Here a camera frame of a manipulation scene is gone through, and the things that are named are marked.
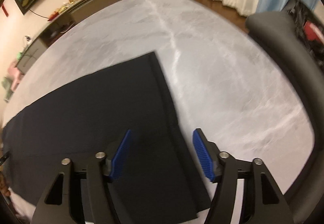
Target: marble table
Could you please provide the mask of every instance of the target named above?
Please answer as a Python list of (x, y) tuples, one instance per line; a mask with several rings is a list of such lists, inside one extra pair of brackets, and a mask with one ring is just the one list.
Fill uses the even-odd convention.
[[(285, 192), (313, 148), (304, 107), (253, 40), (194, 1), (122, 0), (85, 19), (28, 71), (4, 122), (64, 84), (150, 51), (160, 60), (193, 157), (192, 131), (200, 127), (235, 158), (263, 159)], [(215, 184), (205, 183), (212, 197)], [(239, 181), (232, 223), (242, 194)], [(190, 223), (203, 223), (206, 212)]]

